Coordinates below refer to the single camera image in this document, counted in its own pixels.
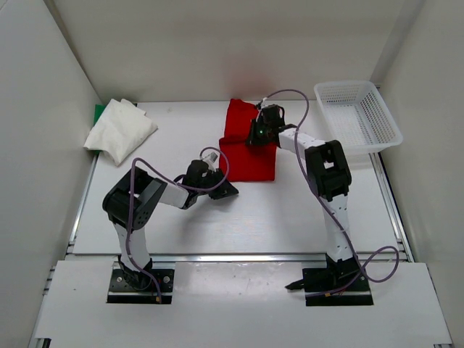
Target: black mounting plate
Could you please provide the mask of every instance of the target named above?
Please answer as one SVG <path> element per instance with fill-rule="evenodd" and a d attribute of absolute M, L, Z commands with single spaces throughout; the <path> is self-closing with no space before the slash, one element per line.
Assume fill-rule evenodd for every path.
<path fill-rule="evenodd" d="M 170 305 L 173 300 L 174 270 L 155 268 L 149 272 L 158 280 L 162 292 L 162 305 Z M 159 305 L 160 301 L 153 283 L 149 288 L 137 291 L 125 282 L 124 272 L 121 269 L 113 268 L 109 281 L 107 303 Z"/>
<path fill-rule="evenodd" d="M 330 291 L 342 287 L 344 284 L 334 284 L 332 278 L 318 280 L 317 283 L 311 283 L 311 279 L 317 277 L 317 274 L 323 272 L 326 268 L 304 268 L 304 292 L 306 297 L 306 306 L 371 306 L 374 304 L 372 293 L 370 292 L 369 282 L 364 277 L 359 277 L 344 292 L 333 294 L 331 296 L 309 297 L 310 293 Z"/>

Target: gray wall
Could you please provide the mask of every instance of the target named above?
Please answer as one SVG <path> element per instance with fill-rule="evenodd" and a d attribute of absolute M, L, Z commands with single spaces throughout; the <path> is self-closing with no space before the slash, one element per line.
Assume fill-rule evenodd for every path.
<path fill-rule="evenodd" d="M 381 88 L 405 140 L 384 153 L 417 260 L 464 347 L 464 1 L 426 1 Z"/>
<path fill-rule="evenodd" d="M 155 102 L 382 79 L 421 0 L 46 2 L 104 101 Z"/>
<path fill-rule="evenodd" d="M 65 247 L 99 100 L 40 0 L 0 9 L 0 347 L 26 347 Z"/>

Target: white basket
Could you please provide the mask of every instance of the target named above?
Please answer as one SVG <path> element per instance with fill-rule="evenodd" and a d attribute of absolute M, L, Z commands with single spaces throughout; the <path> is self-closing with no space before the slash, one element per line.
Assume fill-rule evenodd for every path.
<path fill-rule="evenodd" d="M 347 155 L 369 154 L 403 141 L 392 114 L 369 81 L 318 83 L 314 87 L 331 135 Z"/>

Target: red cloth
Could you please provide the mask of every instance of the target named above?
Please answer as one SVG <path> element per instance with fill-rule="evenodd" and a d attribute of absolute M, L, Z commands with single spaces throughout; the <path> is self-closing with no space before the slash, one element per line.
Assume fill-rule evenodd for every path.
<path fill-rule="evenodd" d="M 276 176 L 276 145 L 245 145 L 251 121 L 257 113 L 253 104 L 231 99 L 225 119 L 224 138 L 219 139 L 219 147 L 231 166 L 228 176 L 230 182 L 273 181 Z M 219 168 L 225 173 L 227 166 L 222 156 Z"/>

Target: white cloth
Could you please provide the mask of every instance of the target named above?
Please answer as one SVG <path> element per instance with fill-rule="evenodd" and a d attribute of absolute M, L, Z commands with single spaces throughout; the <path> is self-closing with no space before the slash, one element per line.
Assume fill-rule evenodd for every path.
<path fill-rule="evenodd" d="M 116 165 L 158 129 L 146 112 L 130 101 L 111 99 L 95 126 L 91 129 L 84 148 L 102 150 Z"/>

